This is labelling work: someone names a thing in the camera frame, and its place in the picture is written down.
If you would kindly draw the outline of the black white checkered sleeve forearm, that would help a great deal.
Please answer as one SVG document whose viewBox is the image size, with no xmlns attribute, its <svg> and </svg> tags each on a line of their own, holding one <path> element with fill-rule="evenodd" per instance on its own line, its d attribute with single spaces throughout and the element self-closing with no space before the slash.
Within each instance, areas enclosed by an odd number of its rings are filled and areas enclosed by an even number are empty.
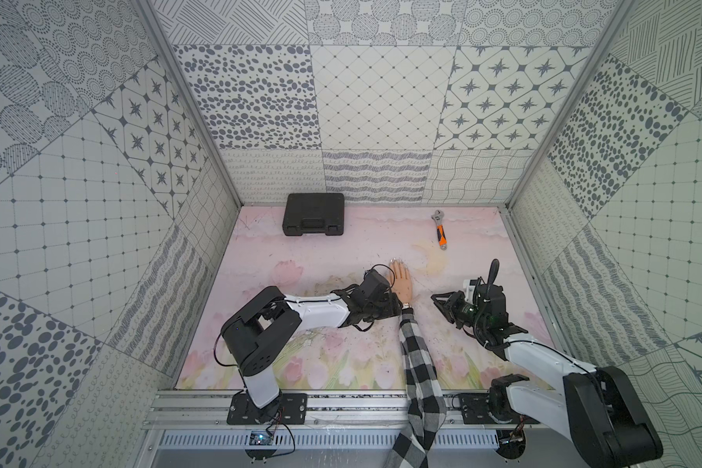
<svg viewBox="0 0 702 468">
<path fill-rule="evenodd" d="M 408 398 L 407 422 L 398 433 L 383 466 L 427 467 L 429 450 L 445 422 L 448 408 L 413 308 L 402 311 L 399 338 Z"/>
</svg>

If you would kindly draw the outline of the left green circuit board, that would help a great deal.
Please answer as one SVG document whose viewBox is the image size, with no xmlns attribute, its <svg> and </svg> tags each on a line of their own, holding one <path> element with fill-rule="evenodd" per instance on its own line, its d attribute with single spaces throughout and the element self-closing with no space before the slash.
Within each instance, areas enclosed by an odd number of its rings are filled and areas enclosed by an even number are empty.
<svg viewBox="0 0 702 468">
<path fill-rule="evenodd" d="M 245 453 L 253 461 L 265 461 L 276 454 L 274 437 L 267 431 L 252 431 Z"/>
</svg>

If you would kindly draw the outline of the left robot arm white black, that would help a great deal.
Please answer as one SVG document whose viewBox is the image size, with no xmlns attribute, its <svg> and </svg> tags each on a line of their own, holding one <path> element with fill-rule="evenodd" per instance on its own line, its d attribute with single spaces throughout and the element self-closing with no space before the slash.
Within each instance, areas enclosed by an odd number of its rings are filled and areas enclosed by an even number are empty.
<svg viewBox="0 0 702 468">
<path fill-rule="evenodd" d="M 363 281 L 336 289 L 327 296 L 290 296 L 276 286 L 260 291 L 220 329 L 218 342 L 235 359 L 249 402 L 259 411 L 277 407 L 281 398 L 272 366 L 298 333 L 315 329 L 374 325 L 402 313 L 403 303 L 393 292 L 398 275 L 378 272 L 380 264 L 365 271 Z"/>
</svg>

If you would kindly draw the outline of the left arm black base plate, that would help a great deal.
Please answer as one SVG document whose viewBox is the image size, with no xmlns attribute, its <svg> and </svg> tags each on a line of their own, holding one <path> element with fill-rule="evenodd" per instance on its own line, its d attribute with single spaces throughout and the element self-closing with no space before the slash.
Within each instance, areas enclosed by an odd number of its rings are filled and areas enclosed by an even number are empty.
<svg viewBox="0 0 702 468">
<path fill-rule="evenodd" d="M 279 393 L 277 399 L 259 409 L 246 391 L 231 398 L 228 425 L 259 425 L 278 422 L 286 425 L 302 425 L 307 412 L 308 395 L 305 393 Z"/>
</svg>

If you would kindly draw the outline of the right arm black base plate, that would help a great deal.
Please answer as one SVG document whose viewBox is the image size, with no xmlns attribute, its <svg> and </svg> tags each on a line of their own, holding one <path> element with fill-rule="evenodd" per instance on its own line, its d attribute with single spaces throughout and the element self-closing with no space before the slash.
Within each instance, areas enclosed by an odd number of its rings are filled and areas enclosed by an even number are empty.
<svg viewBox="0 0 702 468">
<path fill-rule="evenodd" d="M 516 413 L 510 413 L 505 417 L 496 417 L 489 409 L 489 394 L 485 392 L 457 393 L 452 397 L 452 404 L 457 411 L 460 411 L 461 418 L 466 425 L 517 425 L 521 421 L 528 424 L 538 424 L 538 421 L 531 417 L 522 417 Z"/>
</svg>

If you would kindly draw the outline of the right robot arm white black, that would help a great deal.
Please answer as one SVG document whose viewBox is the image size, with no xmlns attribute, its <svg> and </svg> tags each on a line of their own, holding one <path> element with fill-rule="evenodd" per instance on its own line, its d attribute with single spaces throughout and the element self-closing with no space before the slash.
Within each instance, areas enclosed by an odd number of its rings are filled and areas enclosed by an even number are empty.
<svg viewBox="0 0 702 468">
<path fill-rule="evenodd" d="M 493 379 L 486 394 L 456 398 L 466 424 L 515 426 L 498 437 L 502 457 L 525 452 L 525 427 L 534 423 L 571 441 L 590 467 L 631 467 L 663 456 L 660 436 L 627 374 L 582 362 L 512 323 L 501 286 L 471 280 L 464 290 L 433 294 L 431 300 L 456 329 L 526 370 Z"/>
</svg>

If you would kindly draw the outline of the black plastic tool case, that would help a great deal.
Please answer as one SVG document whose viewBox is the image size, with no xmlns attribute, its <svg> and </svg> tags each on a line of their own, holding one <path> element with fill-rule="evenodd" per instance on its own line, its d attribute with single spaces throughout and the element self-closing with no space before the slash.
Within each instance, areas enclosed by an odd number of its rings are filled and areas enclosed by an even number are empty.
<svg viewBox="0 0 702 468">
<path fill-rule="evenodd" d="M 292 193 L 288 196 L 283 232 L 286 236 L 344 233 L 345 197 L 342 193 Z"/>
</svg>

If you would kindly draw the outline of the mannequin hand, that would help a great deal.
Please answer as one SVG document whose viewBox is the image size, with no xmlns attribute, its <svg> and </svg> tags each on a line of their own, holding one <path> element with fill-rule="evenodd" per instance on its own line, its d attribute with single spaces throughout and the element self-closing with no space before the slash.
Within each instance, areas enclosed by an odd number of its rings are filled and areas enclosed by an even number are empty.
<svg viewBox="0 0 702 468">
<path fill-rule="evenodd" d="M 411 274 L 407 265 L 403 261 L 399 261 L 399 259 L 393 259 L 389 267 L 392 270 L 392 292 L 394 292 L 401 303 L 407 302 L 411 304 L 413 300 L 413 282 L 411 282 Z"/>
</svg>

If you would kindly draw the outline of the orange handled adjustable wrench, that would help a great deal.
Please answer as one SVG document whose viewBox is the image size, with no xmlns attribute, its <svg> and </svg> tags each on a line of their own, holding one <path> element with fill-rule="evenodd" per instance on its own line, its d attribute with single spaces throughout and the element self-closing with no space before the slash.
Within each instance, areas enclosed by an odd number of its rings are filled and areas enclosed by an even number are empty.
<svg viewBox="0 0 702 468">
<path fill-rule="evenodd" d="M 438 238 L 438 244 L 439 247 L 442 251 L 446 251 L 448 249 L 448 240 L 446 236 L 446 232 L 444 230 L 444 213 L 441 210 L 436 210 L 434 214 L 432 215 L 432 220 L 435 222 L 435 226 L 437 229 L 437 238 Z"/>
</svg>

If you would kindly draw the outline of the right round circuit board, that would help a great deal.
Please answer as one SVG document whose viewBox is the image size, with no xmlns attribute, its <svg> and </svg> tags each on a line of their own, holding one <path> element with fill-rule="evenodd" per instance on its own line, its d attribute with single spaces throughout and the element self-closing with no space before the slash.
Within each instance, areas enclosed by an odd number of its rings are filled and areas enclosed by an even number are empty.
<svg viewBox="0 0 702 468">
<path fill-rule="evenodd" d="M 506 460 L 520 458 L 526 450 L 526 437 L 524 432 L 511 432 L 499 430 L 497 432 L 496 453 Z"/>
</svg>

